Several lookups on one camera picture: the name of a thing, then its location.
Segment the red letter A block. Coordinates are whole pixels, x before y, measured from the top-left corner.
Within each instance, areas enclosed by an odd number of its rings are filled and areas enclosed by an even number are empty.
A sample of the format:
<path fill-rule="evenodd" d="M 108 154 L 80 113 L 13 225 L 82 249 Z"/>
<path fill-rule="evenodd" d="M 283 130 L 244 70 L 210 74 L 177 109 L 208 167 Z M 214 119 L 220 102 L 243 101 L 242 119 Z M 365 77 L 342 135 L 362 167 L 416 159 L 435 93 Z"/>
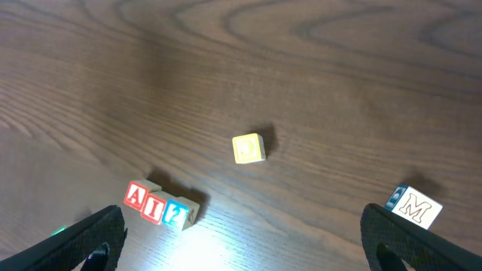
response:
<path fill-rule="evenodd" d="M 124 195 L 124 204 L 141 211 L 149 193 L 162 191 L 162 187 L 149 180 L 131 181 Z"/>

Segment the red letter I block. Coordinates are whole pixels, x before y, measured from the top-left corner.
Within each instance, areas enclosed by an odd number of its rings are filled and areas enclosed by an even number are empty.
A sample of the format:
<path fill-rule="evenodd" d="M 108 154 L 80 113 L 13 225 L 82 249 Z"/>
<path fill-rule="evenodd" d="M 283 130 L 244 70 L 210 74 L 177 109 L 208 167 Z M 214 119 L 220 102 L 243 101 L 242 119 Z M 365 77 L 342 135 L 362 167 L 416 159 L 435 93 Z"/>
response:
<path fill-rule="evenodd" d="M 145 198 L 144 205 L 141 210 L 141 217 L 153 224 L 162 224 L 163 213 L 169 199 L 175 199 L 175 196 L 163 191 L 149 193 Z"/>

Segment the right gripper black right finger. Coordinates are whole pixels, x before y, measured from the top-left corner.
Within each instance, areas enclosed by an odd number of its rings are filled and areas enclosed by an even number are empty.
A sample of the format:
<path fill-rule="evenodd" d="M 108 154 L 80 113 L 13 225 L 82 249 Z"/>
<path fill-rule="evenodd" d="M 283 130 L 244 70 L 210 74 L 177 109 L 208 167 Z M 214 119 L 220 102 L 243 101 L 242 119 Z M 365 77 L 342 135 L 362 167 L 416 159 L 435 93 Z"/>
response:
<path fill-rule="evenodd" d="M 360 220 L 362 247 L 370 269 L 481 271 L 481 257 L 412 224 L 374 203 Z"/>

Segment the blue number 2 block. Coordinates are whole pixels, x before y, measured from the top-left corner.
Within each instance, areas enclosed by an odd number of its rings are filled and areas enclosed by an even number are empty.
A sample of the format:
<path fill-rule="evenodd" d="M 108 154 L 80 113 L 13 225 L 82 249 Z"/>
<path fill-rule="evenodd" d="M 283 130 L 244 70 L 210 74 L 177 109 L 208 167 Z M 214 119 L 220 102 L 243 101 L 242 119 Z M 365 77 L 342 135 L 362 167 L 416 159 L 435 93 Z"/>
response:
<path fill-rule="evenodd" d="M 200 204 L 185 197 L 168 199 L 163 212 L 162 222 L 183 231 L 192 227 L 197 219 Z"/>

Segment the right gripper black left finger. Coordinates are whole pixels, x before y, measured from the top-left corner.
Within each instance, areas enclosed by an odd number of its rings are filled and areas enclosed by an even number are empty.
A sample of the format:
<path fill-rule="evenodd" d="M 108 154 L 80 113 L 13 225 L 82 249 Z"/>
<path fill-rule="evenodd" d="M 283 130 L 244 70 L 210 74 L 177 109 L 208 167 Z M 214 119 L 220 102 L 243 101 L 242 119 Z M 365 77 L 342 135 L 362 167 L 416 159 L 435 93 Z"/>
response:
<path fill-rule="evenodd" d="M 121 208 L 107 206 L 48 239 L 1 261 L 2 270 L 114 271 L 127 228 Z"/>

